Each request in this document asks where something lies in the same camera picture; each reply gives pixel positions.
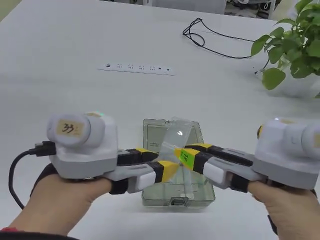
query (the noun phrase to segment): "white table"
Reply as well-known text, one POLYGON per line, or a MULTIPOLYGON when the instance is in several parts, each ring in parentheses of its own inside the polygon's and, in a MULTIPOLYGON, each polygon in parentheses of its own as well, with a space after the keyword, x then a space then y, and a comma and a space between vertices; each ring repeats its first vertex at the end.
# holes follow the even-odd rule
MULTIPOLYGON (((142 145, 143 119, 200 122, 204 140, 253 152, 257 127, 275 116, 319 117, 319 102, 274 98, 255 78, 266 56, 234 60, 204 51, 182 30, 196 17, 247 39, 274 22, 91 0, 23 0, 0 23, 0 227, 19 213, 7 187, 20 152, 46 139, 53 113, 99 110, 118 124, 119 145, 142 145), (98 71, 106 62, 163 64, 176 75, 98 71)), ((204 33, 207 45, 246 56, 251 44, 204 33)), ((25 203, 47 158, 27 157, 14 186, 25 203)), ((85 240, 274 240, 265 208, 250 194, 215 188, 201 213, 146 209, 141 194, 99 198, 71 236, 85 240)))

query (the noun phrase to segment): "human hand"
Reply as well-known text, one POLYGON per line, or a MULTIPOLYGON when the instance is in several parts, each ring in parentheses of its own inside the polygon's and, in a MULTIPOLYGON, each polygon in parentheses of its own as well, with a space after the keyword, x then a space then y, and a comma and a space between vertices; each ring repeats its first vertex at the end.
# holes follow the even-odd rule
POLYGON ((112 184, 70 182, 57 174, 46 176, 34 188, 29 202, 9 227, 19 231, 67 235, 89 210, 91 203, 108 193, 112 184))
POLYGON ((251 182, 248 191, 265 205, 280 240, 320 239, 320 205, 311 191, 261 182, 251 182))

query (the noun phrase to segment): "power strip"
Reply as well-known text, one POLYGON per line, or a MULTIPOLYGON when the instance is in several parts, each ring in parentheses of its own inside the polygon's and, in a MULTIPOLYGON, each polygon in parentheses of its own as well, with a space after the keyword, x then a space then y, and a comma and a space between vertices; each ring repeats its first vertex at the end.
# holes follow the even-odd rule
POLYGON ((151 64, 134 64, 134 63, 107 63, 99 67, 98 70, 130 72, 142 74, 159 74, 159 75, 175 75, 171 67, 164 67, 151 64))

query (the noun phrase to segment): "black wire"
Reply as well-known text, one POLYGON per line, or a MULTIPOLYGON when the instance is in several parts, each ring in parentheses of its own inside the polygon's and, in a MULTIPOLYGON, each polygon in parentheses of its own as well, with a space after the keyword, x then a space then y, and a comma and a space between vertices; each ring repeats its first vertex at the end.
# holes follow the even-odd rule
POLYGON ((9 181, 8 181, 8 187, 9 187, 9 192, 15 202, 19 205, 21 209, 24 209, 25 206, 23 203, 20 201, 19 197, 17 196, 15 190, 14 190, 14 174, 15 174, 15 169, 17 166, 17 163, 25 156, 29 155, 31 153, 30 150, 24 151, 23 153, 20 153, 11 163, 10 170, 9 170, 9 181))
POLYGON ((268 65, 268 63, 269 63, 269 59, 268 59, 268 61, 266 61, 266 64, 264 65, 264 67, 262 69, 265 69, 266 66, 268 65))
POLYGON ((226 37, 226 38, 230 38, 230 39, 238 39, 238 40, 243 40, 243 41, 248 41, 248 42, 254 42, 253 40, 248 40, 248 39, 241 38, 241 37, 229 36, 229 35, 225 35, 225 34, 222 34, 222 33, 216 32, 216 31, 213 31, 212 29, 210 29, 209 27, 207 27, 207 26, 205 25, 205 23, 203 22, 203 20, 202 20, 201 18, 197 17, 194 21, 192 21, 192 22, 190 23, 190 25, 189 25, 185 30, 183 30, 182 35, 185 36, 185 37, 187 37, 188 39, 190 39, 190 40, 191 40, 195 45, 197 45, 198 47, 201 47, 201 48, 206 49, 206 50, 208 50, 208 51, 210 51, 210 52, 213 52, 213 53, 218 54, 218 55, 220 55, 220 56, 227 57, 227 58, 231 58, 231 59, 249 59, 249 58, 251 58, 251 56, 229 56, 229 55, 226 55, 226 54, 224 54, 224 53, 220 53, 220 52, 218 52, 218 51, 215 51, 215 50, 212 50, 212 49, 209 49, 209 48, 205 47, 206 41, 205 41, 204 37, 202 37, 202 36, 201 36, 200 34, 198 34, 198 33, 191 32, 191 28, 192 28, 194 25, 198 24, 198 23, 202 23, 202 25, 203 25, 206 29, 208 29, 209 31, 211 31, 211 32, 213 32, 213 33, 215 33, 215 34, 218 34, 218 35, 220 35, 220 36, 223 36, 223 37, 226 37), (192 36, 198 36, 199 38, 202 39, 203 43, 200 44, 199 42, 195 41, 195 40, 192 38, 192 36))

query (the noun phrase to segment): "green sticker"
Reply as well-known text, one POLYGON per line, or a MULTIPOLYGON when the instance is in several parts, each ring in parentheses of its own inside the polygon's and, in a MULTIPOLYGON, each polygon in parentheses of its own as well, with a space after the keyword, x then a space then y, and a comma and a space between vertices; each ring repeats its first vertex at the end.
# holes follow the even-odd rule
POLYGON ((194 163, 195 163, 194 155, 182 149, 179 159, 183 163, 183 165, 190 168, 191 170, 194 169, 194 163))

